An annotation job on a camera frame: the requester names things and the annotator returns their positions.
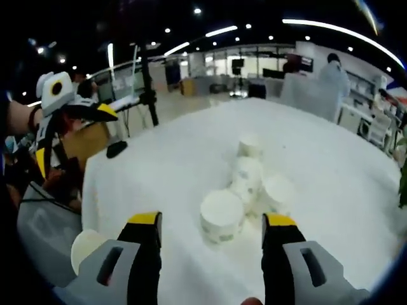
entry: paper cup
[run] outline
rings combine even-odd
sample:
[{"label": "paper cup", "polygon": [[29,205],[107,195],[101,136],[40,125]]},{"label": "paper cup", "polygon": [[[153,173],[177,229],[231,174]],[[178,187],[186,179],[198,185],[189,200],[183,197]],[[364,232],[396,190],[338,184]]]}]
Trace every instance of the paper cup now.
[{"label": "paper cup", "polygon": [[252,214],[255,217],[261,217],[263,213],[278,213],[289,216],[294,195],[294,185],[286,177],[280,174],[265,177]]},{"label": "paper cup", "polygon": [[257,159],[242,157],[237,160],[230,191],[242,200],[245,213],[252,208],[258,198],[261,189],[261,172],[262,166]]},{"label": "paper cup", "polygon": [[81,262],[105,243],[105,241],[107,241],[107,238],[91,229],[82,231],[75,238],[71,249],[71,264],[76,275],[79,274]]},{"label": "paper cup", "polygon": [[262,159],[263,150],[259,137],[256,134],[245,134],[241,136],[237,156]]},{"label": "paper cup", "polygon": [[243,226],[243,203],[227,189],[213,191],[201,204],[200,220],[203,234],[211,242],[233,240]]}]

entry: black stand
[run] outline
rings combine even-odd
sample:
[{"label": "black stand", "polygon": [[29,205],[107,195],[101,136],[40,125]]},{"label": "black stand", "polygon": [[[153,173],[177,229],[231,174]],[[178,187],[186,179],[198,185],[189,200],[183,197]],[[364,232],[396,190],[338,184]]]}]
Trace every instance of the black stand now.
[{"label": "black stand", "polygon": [[151,87],[151,76],[148,69],[147,48],[145,41],[143,41],[140,45],[140,53],[141,53],[142,79],[144,81],[144,93],[142,93],[140,96],[140,102],[143,105],[148,106],[148,110],[150,111],[151,115],[151,120],[155,127],[158,126],[158,116],[157,111],[155,109],[155,102],[157,101],[157,98],[155,91]]},{"label": "black stand", "polygon": [[242,88],[243,88],[243,79],[242,79],[242,69],[241,68],[233,68],[232,73],[235,76],[238,76],[237,80],[233,85],[233,92],[231,92],[230,97],[233,98],[242,98]]}]

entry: white lab coat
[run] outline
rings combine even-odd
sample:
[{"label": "white lab coat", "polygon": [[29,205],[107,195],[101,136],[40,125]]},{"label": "white lab coat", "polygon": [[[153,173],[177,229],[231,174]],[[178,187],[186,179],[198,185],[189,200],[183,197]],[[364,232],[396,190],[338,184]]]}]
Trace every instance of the white lab coat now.
[{"label": "white lab coat", "polygon": [[339,62],[334,60],[323,67],[319,73],[319,80],[323,83],[337,87],[341,97],[349,96],[349,77]]}]

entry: white paper cup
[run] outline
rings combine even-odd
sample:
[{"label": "white paper cup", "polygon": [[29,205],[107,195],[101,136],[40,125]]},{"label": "white paper cup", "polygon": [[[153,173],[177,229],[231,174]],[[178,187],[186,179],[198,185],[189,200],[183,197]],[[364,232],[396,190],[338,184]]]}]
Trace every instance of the white paper cup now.
[{"label": "white paper cup", "polygon": [[261,148],[259,137],[256,134],[251,133],[241,136],[237,156],[262,159],[263,149]]},{"label": "white paper cup", "polygon": [[263,185],[252,214],[260,217],[263,213],[278,213],[290,216],[291,203],[295,196],[293,183],[283,175],[276,174],[263,179]]},{"label": "white paper cup", "polygon": [[245,213],[252,208],[258,198],[261,172],[262,166],[257,159],[241,157],[236,162],[230,190],[242,200]]},{"label": "white paper cup", "polygon": [[213,243],[233,240],[244,221],[243,203],[227,189],[210,192],[200,207],[204,236]]},{"label": "white paper cup", "polygon": [[91,229],[82,231],[75,238],[71,249],[71,264],[76,275],[79,274],[81,262],[105,243],[105,241],[107,241],[107,238]]}]

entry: black ceiling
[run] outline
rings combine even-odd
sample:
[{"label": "black ceiling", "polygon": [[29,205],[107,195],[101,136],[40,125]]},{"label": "black ceiling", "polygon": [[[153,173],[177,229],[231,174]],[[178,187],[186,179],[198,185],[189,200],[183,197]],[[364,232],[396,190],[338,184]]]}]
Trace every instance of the black ceiling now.
[{"label": "black ceiling", "polygon": [[[132,59],[130,43],[143,39],[156,41],[160,46],[149,51],[151,56],[162,55],[185,41],[192,42],[186,51],[213,49],[236,44],[267,43],[274,36],[275,43],[293,43],[304,39],[346,51],[354,47],[354,55],[385,70],[392,67],[392,76],[406,84],[402,68],[388,56],[369,44],[332,30],[315,27],[283,25],[282,18],[302,18],[327,22],[360,34],[384,45],[402,60],[407,60],[407,45],[403,35],[404,15],[394,0],[367,0],[369,7],[384,28],[377,37],[363,14],[352,0],[68,0],[68,1],[8,1],[2,9],[1,85],[13,90],[21,102],[35,100],[34,87],[45,72],[69,70],[73,65],[89,73],[107,67],[106,45],[115,45],[115,64]],[[202,13],[194,15],[200,8]],[[252,24],[251,30],[244,25]],[[204,38],[205,33],[237,25],[239,30]],[[35,39],[36,46],[29,43]],[[38,55],[38,46],[53,48]],[[64,56],[66,62],[58,63]]]}]

